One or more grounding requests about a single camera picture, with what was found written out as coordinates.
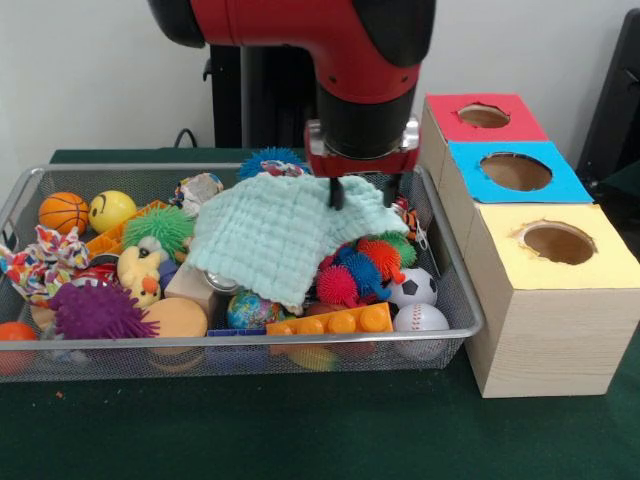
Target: purple spiky ball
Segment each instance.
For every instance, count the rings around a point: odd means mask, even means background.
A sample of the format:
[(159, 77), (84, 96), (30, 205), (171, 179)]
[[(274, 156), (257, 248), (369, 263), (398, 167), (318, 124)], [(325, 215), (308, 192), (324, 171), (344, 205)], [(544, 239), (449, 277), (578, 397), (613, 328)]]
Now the purple spiky ball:
[(156, 322), (142, 321), (146, 312), (129, 293), (119, 285), (63, 285), (49, 302), (56, 333), (67, 340), (154, 337)]

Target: circular hole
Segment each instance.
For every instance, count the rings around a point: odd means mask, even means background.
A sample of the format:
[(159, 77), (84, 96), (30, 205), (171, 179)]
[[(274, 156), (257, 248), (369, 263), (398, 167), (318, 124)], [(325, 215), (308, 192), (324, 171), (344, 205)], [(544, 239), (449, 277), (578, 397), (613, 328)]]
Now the circular hole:
[(474, 103), (458, 111), (460, 120), (468, 125), (480, 128), (502, 128), (511, 118), (498, 107)]
[(580, 265), (596, 252), (591, 238), (564, 223), (549, 222), (533, 227), (525, 233), (524, 243), (541, 257), (569, 265)]
[(518, 153), (494, 153), (480, 166), (491, 180), (511, 190), (540, 190), (551, 182), (552, 173), (535, 158)]

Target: blue spiky ball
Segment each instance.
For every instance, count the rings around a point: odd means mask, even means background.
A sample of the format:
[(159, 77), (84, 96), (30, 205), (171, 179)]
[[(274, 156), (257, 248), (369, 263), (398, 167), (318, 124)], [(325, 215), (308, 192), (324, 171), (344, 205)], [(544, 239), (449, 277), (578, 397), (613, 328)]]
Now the blue spiky ball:
[(264, 172), (262, 162), (266, 160), (280, 160), (283, 163), (292, 163), (299, 166), (305, 172), (309, 173), (309, 169), (302, 165), (300, 157), (290, 148), (268, 147), (263, 148), (259, 152), (253, 152), (251, 158), (247, 159), (237, 172), (238, 181), (255, 177), (259, 173)]

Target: light blue cloth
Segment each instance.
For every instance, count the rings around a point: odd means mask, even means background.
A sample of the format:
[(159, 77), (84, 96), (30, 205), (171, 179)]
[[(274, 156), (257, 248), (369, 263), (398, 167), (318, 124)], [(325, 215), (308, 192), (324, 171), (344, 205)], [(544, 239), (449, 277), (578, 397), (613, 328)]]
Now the light blue cloth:
[(344, 208), (327, 206), (329, 180), (259, 175), (205, 203), (187, 263), (286, 306), (302, 305), (318, 264), (365, 235), (407, 232), (382, 192), (343, 177)]

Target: green spiky ball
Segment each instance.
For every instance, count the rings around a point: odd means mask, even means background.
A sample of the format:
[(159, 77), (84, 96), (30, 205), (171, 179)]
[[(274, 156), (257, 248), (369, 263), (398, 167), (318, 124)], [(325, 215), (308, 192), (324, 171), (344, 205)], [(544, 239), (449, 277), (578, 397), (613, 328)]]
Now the green spiky ball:
[(176, 252), (184, 252), (184, 240), (193, 236), (193, 226), (193, 219), (178, 207), (154, 208), (146, 215), (129, 221), (122, 243), (129, 248), (138, 245), (144, 237), (155, 237), (175, 261)]
[(416, 260), (418, 259), (416, 249), (413, 248), (409, 243), (409, 240), (407, 240), (407, 237), (403, 234), (399, 232), (386, 232), (377, 238), (390, 243), (391, 246), (398, 251), (402, 258), (402, 268), (408, 268), (416, 263)]

